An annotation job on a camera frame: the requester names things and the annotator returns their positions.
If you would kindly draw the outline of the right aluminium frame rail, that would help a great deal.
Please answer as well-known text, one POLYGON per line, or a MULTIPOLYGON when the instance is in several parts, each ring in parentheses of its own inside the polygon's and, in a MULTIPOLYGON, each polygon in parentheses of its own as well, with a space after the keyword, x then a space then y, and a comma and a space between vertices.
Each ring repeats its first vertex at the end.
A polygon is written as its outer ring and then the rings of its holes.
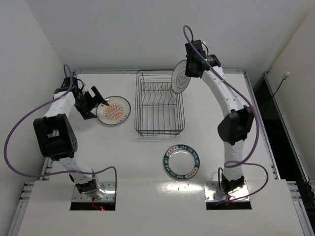
POLYGON ((310 180, 310 177, 309 177, 309 174, 308 174, 308 170, 307 170, 307 167, 305 166, 305 162, 303 160, 303 155, 300 151, 300 148, 296 142, 296 139, 293 135, 293 131, 290 127, 290 124, 289 124, 289 121, 287 119, 287 116, 285 114, 285 111, 284 111, 284 108, 281 104, 281 101, 279 99, 279 96, 278 96, 278 92, 280 90, 277 90, 277 88, 273 88, 273 85, 271 83, 271 79, 269 77, 269 73, 268 72, 265 72, 264 75, 263 75, 263 79, 264 81, 266 82, 266 85, 269 89, 269 92, 272 94, 272 101, 274 102, 275 104, 275 107, 277 109, 277 112, 280 116, 280 120, 282 122, 282 125, 284 127, 284 130, 285 130, 285 133, 288 137, 288 140, 289 140, 289 143, 290 143, 290 146, 294 149, 294 155, 295 155, 295 159, 298 163, 298 166, 299 166, 299 169, 302 173, 302 176, 303 176, 303 180, 305 182, 308 182, 310 180))

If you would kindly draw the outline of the aluminium frame rail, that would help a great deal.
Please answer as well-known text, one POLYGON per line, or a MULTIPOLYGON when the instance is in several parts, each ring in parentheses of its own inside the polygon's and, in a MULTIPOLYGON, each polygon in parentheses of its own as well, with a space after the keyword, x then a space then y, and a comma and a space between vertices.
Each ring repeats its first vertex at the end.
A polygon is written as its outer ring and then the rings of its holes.
MULTIPOLYGON (((53 161, 49 158, 45 158, 45 162, 41 171, 41 174, 48 174, 52 171, 53 161)), ((39 181, 49 180, 49 177, 40 177, 39 181)), ((22 192, 18 201, 17 208, 15 210, 14 217, 12 219, 7 236, 17 236, 22 225, 22 221, 28 206, 28 202, 31 197, 31 193, 34 187, 35 181, 25 182, 22 188, 22 192)))
POLYGON ((284 108, 281 104, 281 101, 279 99, 279 96, 278 96, 278 92, 280 90, 277 90, 277 88, 273 88, 273 85, 271 83, 271 79, 269 77, 269 73, 268 72, 265 72, 264 75, 263 75, 263 79, 264 81, 266 82, 266 85, 269 89, 269 92, 272 94, 272 101, 274 102, 275 104, 275 107, 277 109, 277 112, 280 116, 280 120, 282 122, 282 125, 284 127, 284 130, 285 130, 285 133, 288 137, 288 140, 289 140, 289 143, 290 143, 290 146, 294 149, 294 155, 295 155, 295 159, 298 163, 298 166, 299 166, 299 169, 302 173, 302 176, 303 176, 303 180, 305 182, 308 182, 310 180, 310 177, 309 177, 309 174, 308 174, 308 170, 307 170, 307 167, 305 166, 305 162, 303 160, 303 155, 300 151, 300 148, 296 142, 296 139, 293 135, 293 131, 290 127, 290 124, 289 124, 289 121, 287 119, 287 116, 285 114, 285 111, 284 111, 284 108))

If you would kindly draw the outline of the white plate grey line pattern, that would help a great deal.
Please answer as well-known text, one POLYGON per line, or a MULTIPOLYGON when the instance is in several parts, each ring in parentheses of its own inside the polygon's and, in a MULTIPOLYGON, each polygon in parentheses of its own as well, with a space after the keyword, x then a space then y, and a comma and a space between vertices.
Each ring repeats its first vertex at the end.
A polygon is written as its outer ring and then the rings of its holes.
POLYGON ((174 93, 182 93, 190 83, 190 77, 186 75, 186 60, 180 61, 174 68, 171 77, 171 88, 174 93))

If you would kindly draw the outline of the orange sunburst pattern plate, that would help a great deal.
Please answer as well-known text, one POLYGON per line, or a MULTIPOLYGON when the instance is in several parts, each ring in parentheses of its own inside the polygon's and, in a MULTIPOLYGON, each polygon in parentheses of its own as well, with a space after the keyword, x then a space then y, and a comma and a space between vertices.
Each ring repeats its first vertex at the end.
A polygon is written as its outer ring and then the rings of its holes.
POLYGON ((131 105, 121 96, 109 96, 105 98, 109 104, 99 104, 96 109, 97 119, 105 125, 118 125, 123 123, 131 113, 131 105))

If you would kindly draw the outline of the left aluminium frame rail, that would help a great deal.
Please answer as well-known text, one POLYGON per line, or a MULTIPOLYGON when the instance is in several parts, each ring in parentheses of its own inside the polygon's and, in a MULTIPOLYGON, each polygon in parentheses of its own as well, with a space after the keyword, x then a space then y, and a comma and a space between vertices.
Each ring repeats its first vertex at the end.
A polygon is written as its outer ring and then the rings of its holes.
MULTIPOLYGON (((53 161, 49 158, 45 158, 45 162, 41 171, 41 174, 48 174, 52 171, 53 161)), ((49 180, 49 177, 40 177, 39 181, 49 180)), ((35 181, 25 182, 22 188, 22 192, 18 201, 17 208, 15 210, 14 217, 12 219, 7 236, 17 236, 22 225, 22 221, 28 206, 28 202, 31 197, 31 193, 34 187, 35 181)))

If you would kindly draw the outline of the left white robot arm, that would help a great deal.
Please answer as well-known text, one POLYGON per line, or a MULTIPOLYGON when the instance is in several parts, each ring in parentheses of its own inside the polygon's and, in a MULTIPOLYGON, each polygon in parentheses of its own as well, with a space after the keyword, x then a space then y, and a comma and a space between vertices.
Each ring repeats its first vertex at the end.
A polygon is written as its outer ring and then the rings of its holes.
POLYGON ((62 165, 69 173, 78 192, 94 200, 105 195, 105 187, 97 181, 96 172, 87 166, 77 154, 78 141, 68 120, 72 107, 83 119, 93 119, 99 105, 108 105, 96 87, 94 96, 84 88, 85 84, 76 77, 66 77, 63 85, 54 92, 54 102, 48 112, 33 121, 41 154, 62 165))

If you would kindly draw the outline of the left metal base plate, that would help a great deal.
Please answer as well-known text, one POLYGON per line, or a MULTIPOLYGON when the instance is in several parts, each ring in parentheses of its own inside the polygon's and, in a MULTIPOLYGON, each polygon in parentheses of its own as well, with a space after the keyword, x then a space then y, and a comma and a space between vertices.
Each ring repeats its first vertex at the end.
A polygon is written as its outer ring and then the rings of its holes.
POLYGON ((112 203, 115 201, 115 183, 101 182, 95 194, 80 194, 76 187, 73 188, 71 200, 73 203, 87 203, 95 200, 97 203, 112 203))

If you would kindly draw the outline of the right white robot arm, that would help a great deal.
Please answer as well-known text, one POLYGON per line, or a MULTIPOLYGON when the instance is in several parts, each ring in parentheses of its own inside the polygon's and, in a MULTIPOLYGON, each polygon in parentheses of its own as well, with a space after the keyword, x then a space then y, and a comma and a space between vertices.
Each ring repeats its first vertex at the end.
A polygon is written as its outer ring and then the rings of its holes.
POLYGON ((218 134, 224 144, 224 168, 221 175, 221 190, 227 194, 244 184, 242 166, 245 139, 251 130, 253 110, 226 85, 220 61, 215 55, 207 56, 201 40, 185 44, 186 76, 201 78, 210 88, 219 103, 223 120, 218 125, 218 134))

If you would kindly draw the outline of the metal base plate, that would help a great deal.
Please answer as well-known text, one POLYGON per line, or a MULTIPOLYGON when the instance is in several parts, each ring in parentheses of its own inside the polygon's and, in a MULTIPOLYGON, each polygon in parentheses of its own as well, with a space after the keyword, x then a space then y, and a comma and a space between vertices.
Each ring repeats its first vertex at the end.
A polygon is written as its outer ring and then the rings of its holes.
POLYGON ((101 182, 95 194, 80 194, 76 187, 73 188, 71 200, 73 203, 87 203, 95 200, 97 203, 112 203, 115 201, 115 183, 101 182))
POLYGON ((231 200, 237 203, 249 203, 248 186, 245 182, 242 187, 237 187, 225 194, 220 190, 217 181, 204 182, 205 201, 207 203, 215 203, 220 201, 231 200))

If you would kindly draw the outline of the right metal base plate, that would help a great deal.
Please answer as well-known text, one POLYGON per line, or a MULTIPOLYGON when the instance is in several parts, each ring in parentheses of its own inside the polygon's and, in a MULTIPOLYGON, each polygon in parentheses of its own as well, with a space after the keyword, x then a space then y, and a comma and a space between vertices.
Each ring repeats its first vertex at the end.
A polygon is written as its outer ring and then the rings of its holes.
POLYGON ((237 187, 225 194, 220 190, 217 181, 204 182, 205 201, 207 203, 215 203, 220 201, 231 200, 237 203, 249 203, 248 186, 245 182, 242 187, 237 187))

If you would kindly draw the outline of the teal rimmed lettered plate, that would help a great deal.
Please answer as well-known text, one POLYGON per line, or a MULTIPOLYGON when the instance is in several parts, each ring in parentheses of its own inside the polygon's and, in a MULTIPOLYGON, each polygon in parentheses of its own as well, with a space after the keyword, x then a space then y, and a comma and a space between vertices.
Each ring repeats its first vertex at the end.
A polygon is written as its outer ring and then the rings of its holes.
POLYGON ((193 178, 200 169, 200 158, 190 146, 177 144, 171 146, 162 161, 165 172, 175 180, 193 178))

